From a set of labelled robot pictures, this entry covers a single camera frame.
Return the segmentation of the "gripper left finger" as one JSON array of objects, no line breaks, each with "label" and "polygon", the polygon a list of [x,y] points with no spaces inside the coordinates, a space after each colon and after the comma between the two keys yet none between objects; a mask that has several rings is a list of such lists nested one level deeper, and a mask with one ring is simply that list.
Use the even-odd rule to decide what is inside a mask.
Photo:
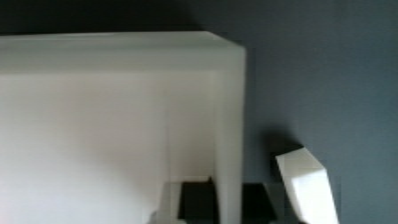
[{"label": "gripper left finger", "polygon": [[163,186],[148,224],[219,224],[218,187],[211,177],[173,178]]}]

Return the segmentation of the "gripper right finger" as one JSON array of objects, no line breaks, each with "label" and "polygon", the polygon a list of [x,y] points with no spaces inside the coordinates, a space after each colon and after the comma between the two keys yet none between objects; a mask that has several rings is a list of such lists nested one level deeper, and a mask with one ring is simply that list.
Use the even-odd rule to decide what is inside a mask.
[{"label": "gripper right finger", "polygon": [[282,183],[246,183],[243,224],[308,224],[298,218]]}]

